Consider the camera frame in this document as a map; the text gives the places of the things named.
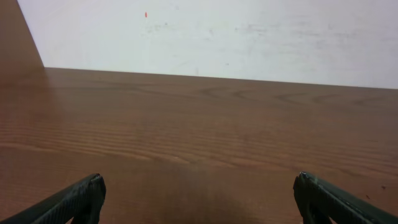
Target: wood grain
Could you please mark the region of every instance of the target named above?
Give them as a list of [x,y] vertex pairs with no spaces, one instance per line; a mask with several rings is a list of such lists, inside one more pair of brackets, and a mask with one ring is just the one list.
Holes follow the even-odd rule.
[[0,86],[43,69],[17,0],[0,1],[0,32]]
[[398,215],[397,90],[46,68],[0,91],[0,218],[99,172],[100,223],[300,223],[301,170]]

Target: wooden table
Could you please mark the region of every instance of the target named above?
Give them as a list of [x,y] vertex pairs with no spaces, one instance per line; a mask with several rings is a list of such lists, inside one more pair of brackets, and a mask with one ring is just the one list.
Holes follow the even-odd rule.
[[397,90],[46,68],[0,88],[0,219],[94,172],[100,223],[298,224],[301,170],[398,215],[397,133]]

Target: table surface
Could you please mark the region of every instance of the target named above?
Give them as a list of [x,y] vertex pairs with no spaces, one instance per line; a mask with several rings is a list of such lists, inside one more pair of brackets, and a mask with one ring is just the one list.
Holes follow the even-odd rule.
[[98,172],[100,223],[295,223],[301,170],[398,215],[398,91],[46,68],[0,88],[0,219]]

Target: brown wooden tabletop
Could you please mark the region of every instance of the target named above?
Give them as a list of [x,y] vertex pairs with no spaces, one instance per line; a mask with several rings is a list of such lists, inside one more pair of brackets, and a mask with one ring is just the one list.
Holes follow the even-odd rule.
[[100,223],[302,222],[307,170],[398,215],[398,91],[46,68],[0,88],[0,219],[99,172]]

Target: white wall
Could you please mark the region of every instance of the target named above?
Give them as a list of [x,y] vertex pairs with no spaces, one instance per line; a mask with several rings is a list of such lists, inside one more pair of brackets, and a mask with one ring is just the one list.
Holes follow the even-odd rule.
[[398,88],[397,0],[19,4],[46,67]]

